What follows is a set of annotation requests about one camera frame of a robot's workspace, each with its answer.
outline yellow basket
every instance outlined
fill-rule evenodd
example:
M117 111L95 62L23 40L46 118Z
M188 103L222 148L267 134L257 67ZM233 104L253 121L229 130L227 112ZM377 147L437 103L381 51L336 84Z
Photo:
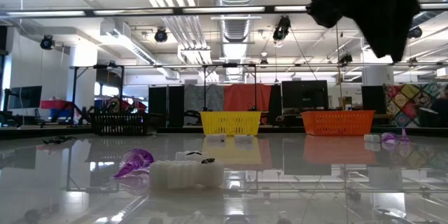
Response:
M205 111L201 112L204 134L237 134L258 133L261 111Z

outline computer screen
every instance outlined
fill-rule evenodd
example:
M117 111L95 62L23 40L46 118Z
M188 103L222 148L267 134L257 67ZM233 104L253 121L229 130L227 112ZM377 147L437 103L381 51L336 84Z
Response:
M13 87L10 89L8 109L28 109L41 106L42 86L35 87Z

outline black basket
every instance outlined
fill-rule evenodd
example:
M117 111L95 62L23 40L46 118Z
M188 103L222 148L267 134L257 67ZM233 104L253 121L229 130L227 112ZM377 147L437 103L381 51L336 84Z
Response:
M94 134L143 136L148 133L147 113L91 113Z

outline glossy floor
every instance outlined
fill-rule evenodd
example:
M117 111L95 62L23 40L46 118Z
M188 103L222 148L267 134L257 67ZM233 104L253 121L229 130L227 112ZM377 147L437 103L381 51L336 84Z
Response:
M1 224L448 223L446 137L384 146L304 134L260 134L252 143L207 143L201 134L77 137L54 146L0 142ZM209 151L225 163L224 182L170 191L116 183L110 175L131 148L156 160Z

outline purple plastic object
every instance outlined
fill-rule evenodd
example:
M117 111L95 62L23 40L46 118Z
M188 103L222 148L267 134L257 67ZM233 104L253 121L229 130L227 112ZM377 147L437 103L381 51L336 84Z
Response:
M386 132L381 135L381 142L383 143L391 143L398 140L397 135L394 133Z
M401 129L401 141L402 142L405 142L405 143L409 143L409 137L407 136L407 134L406 134L406 130L405 130L405 128L402 128Z
M122 162L125 164L113 176L115 179L121 178L133 171L148 168L151 163L154 163L154 157L147 150L132 149L123 155Z

